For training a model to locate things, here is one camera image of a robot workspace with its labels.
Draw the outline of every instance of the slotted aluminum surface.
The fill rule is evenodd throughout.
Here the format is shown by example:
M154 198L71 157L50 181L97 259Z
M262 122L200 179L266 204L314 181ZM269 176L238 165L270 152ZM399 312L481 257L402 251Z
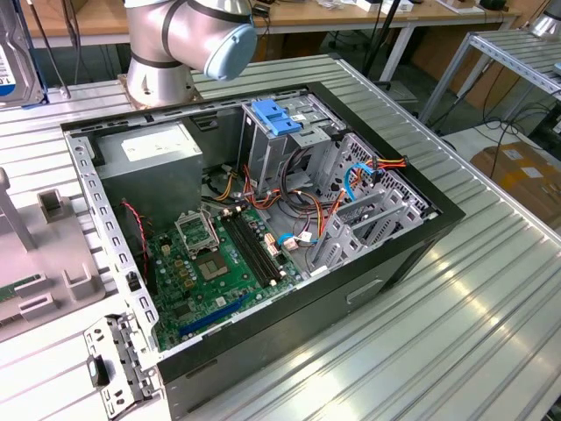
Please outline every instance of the slotted aluminum surface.
M236 81L195 75L207 98L320 81L467 214L407 281L189 416L220 419L539 419L561 392L561 240L342 61L251 65ZM0 165L16 206L57 187L107 267L57 124L130 109L115 82L72 101L0 111ZM104 269L107 288L113 289ZM0 344L0 413L103 419L80 334L123 310L118 295ZM157 401L126 420L168 419Z
M553 66L561 62L561 40L539 39L526 30L489 31L473 34L470 44L547 93L559 93L561 76Z

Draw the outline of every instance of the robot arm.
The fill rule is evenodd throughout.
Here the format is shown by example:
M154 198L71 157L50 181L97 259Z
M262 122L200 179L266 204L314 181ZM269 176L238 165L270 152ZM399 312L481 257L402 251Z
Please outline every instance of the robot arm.
M539 38L559 39L561 33L561 0L551 0L529 30Z
M191 68L229 81L253 57L257 34L246 0L127 0L125 7L132 53L127 88L139 103L185 103Z

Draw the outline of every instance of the green circuit board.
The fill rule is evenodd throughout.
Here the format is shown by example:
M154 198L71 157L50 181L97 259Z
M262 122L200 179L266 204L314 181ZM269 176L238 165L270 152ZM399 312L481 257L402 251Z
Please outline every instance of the green circuit board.
M16 287L20 285L24 285L28 282L36 281L40 278L40 275L32 275L25 279L21 279L17 282L11 283L10 285L6 285L5 287L0 288L0 303L4 301L11 300L12 298L18 296L16 293Z
M241 217L264 235L268 233L255 210L244 210ZM156 263L158 294L152 294L152 298L160 315L155 333L162 351L177 346L268 297L292 289L302 280L289 255L283 254L280 259L271 257L271 261L285 273L282 280L274 286L261 287L220 218L212 218L211 222L220 242L219 247L216 251L199 253L195 260L189 258L176 229L159 233L148 240ZM194 235L200 237L200 227L194 225L193 229ZM182 227L182 231L189 242L189 227ZM266 242L262 240L259 243L266 250ZM235 311L227 311L234 305L237 306ZM189 335L180 335L184 326L197 326L197 321L201 323L201 320L213 317L220 311L227 311L227 314Z

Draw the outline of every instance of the red cable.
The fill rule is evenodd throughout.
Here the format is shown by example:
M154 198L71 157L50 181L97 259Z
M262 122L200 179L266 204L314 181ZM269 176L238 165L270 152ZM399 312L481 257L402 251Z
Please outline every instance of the red cable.
M128 204L125 200L122 202L123 205L132 212L134 218L137 220L138 228L140 229L140 237L142 238L142 254L144 255L144 279L148 276L148 252L146 251L146 237L144 235L144 228L142 226L142 221L140 220L140 215L136 210Z

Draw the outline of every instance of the metal bracket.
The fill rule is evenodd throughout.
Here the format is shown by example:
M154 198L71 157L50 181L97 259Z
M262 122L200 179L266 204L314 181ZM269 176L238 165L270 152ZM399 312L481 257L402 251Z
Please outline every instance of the metal bracket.
M109 419L152 399L161 387L155 368L140 368L138 353L146 352L147 344L142 346L135 324L133 315L106 316L83 333L91 355L89 375Z

